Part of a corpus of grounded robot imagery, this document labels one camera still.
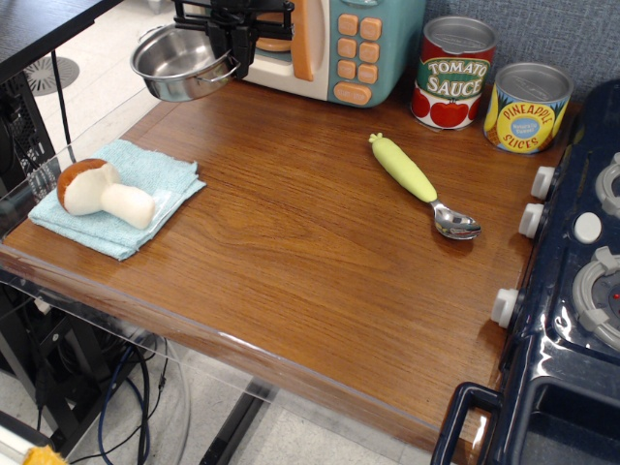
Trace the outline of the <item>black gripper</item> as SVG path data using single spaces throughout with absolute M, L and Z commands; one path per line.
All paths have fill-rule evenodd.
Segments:
M 290 41 L 294 35 L 295 4 L 291 1 L 174 1 L 174 5 L 175 24 L 205 32 L 216 58 L 232 49 L 238 62 L 235 71 L 238 79 L 248 75 L 257 39 Z

